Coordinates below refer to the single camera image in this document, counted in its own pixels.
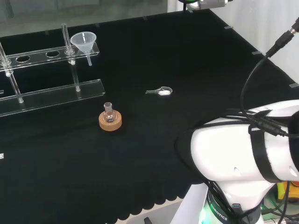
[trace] white plastic funnel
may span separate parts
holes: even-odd
[[[96,34],[92,32],[81,32],[71,37],[71,43],[85,54],[89,54],[93,48],[93,43],[97,39]],[[89,66],[92,66],[90,56],[87,55]]]

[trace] funnel stem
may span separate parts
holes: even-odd
[[[89,55],[87,56],[87,60],[88,60],[89,66],[92,66],[93,64],[92,64],[92,61],[90,60],[90,56]]]

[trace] test tube rack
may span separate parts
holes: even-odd
[[[82,52],[77,46],[71,45],[66,24],[63,23],[61,26],[65,42],[65,46],[63,47],[42,49],[7,56],[0,43],[0,72],[5,72],[15,92],[15,95],[13,96],[0,98],[0,117],[98,97],[105,94],[100,79],[79,83],[76,69],[77,58],[87,57],[89,65],[91,65],[89,58],[98,55],[100,52],[97,43],[93,43],[89,53]],[[65,60],[70,64],[74,84],[34,92],[20,93],[17,81],[14,77],[15,69]]]

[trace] black table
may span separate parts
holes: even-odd
[[[79,81],[101,78],[106,95],[0,118],[0,217],[6,224],[112,224],[200,182],[180,163],[180,131],[238,108],[256,51],[211,11],[171,13],[69,28],[94,32],[101,55],[77,60]],[[63,46],[61,30],[0,38],[6,53]],[[67,62],[15,71],[21,92],[71,84]],[[268,61],[246,97],[252,108],[297,99]],[[145,95],[160,86],[170,97]],[[13,94],[4,74],[0,89]],[[103,104],[122,113],[115,134],[99,128]]]

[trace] black cable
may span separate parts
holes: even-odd
[[[270,198],[272,204],[274,205],[274,207],[282,214],[283,211],[280,209],[280,207],[285,203],[285,195],[283,200],[279,203],[279,205],[277,205],[271,198]],[[287,217],[290,220],[294,220],[290,215],[285,214],[285,217]]]
[[[214,200],[218,203],[218,205],[224,210],[224,212],[229,215],[229,216],[232,216],[234,215],[231,207],[229,206],[228,203],[225,202],[225,197],[222,197],[220,194],[219,194],[219,191],[217,191],[214,186],[212,186],[212,184],[210,183],[209,180],[207,180],[205,182],[205,184],[209,187],[209,191],[211,192]]]
[[[216,186],[216,188],[218,189],[218,191],[219,191],[219,193],[220,193],[220,196],[224,199],[224,202],[225,202],[226,206],[227,206],[228,208],[230,208],[230,204],[229,204],[227,198],[225,197],[223,191],[222,191],[221,188],[219,187],[219,185],[218,185],[215,181],[213,181],[213,184],[214,184],[214,185]]]
[[[270,122],[273,122],[274,124],[277,124],[277,125],[279,125],[279,126],[282,126],[282,127],[287,127],[287,125],[286,125],[286,124],[284,124],[284,123],[281,123],[281,122],[279,122],[279,121],[276,121],[276,120],[273,120],[273,119],[271,119],[271,118],[265,117],[265,119],[266,119],[266,120],[268,120],[268,121],[270,121]]]
[[[292,138],[292,139],[299,139],[299,134],[289,134],[286,133],[285,136]]]
[[[240,109],[237,109],[237,108],[228,108],[228,109],[225,109],[226,112],[232,112],[232,113],[241,113],[241,110]],[[246,113],[248,114],[255,114],[255,112],[253,111],[249,111],[249,110],[245,110]]]
[[[271,212],[271,213],[272,213],[273,215],[276,215],[276,216],[280,216],[280,217],[281,217],[281,214],[280,214],[280,213],[277,213],[277,212],[274,212],[274,211]],[[289,216],[289,215],[287,215],[287,214],[285,215],[285,217],[288,218],[288,219],[290,219],[290,220],[292,220],[292,217]]]
[[[222,116],[221,118],[226,118],[226,119],[231,119],[231,120],[246,120],[248,121],[247,118],[238,118],[238,117],[231,117],[231,116]]]
[[[205,124],[200,127],[195,127],[192,129],[195,131],[195,130],[206,128],[206,127],[216,127],[216,126],[223,126],[223,125],[248,125],[248,124],[250,124],[248,121],[242,121],[242,120],[240,120],[240,121],[222,121],[222,122]]]
[[[267,57],[272,57],[275,55],[280,49],[284,48],[294,37],[294,34],[292,31],[288,30],[284,34],[281,35],[280,38],[277,39],[273,47],[268,50],[266,53]]]
[[[268,209],[268,208],[264,205],[264,207],[265,207],[266,209],[262,210],[261,213],[262,213],[262,215],[267,215],[267,214],[269,214],[269,213],[272,213],[272,212],[278,210],[278,208],[280,209],[280,207],[281,207],[284,203],[285,203],[285,195],[284,195],[284,197],[283,197],[281,203],[279,203],[279,205],[275,206],[275,208],[273,208],[273,209]]]
[[[243,115],[250,121],[252,121],[253,123],[256,123],[256,121],[254,119],[252,119],[246,112],[244,109],[244,95],[245,92],[247,90],[248,85],[251,82],[251,78],[254,76],[255,72],[257,71],[257,69],[266,61],[267,57],[265,56],[261,61],[259,61],[259,63],[256,64],[256,66],[253,68],[253,70],[251,71],[251,73],[249,74],[249,77],[247,78],[242,91],[241,91],[241,96],[240,96],[240,109],[241,112],[243,113]]]
[[[296,20],[295,24],[292,25],[292,28],[298,33],[299,32],[299,18]]]
[[[286,220],[285,221],[285,223],[287,223],[287,224],[299,224],[299,222],[298,221],[294,221],[294,220]]]
[[[286,190],[285,190],[285,205],[284,205],[284,210],[281,214],[281,217],[280,217],[280,220],[278,222],[278,224],[281,224],[282,220],[284,219],[285,217],[285,213],[286,213],[286,207],[288,206],[288,199],[289,199],[289,192],[290,192],[290,184],[291,182],[288,181],[287,184],[286,184]]]
[[[299,213],[298,214],[294,214],[294,215],[289,215],[289,214],[286,214],[285,217],[290,217],[290,218],[299,218]]]
[[[220,115],[221,117],[223,116],[234,116],[234,117],[242,117],[242,118],[246,118],[242,113],[223,113],[222,115]]]

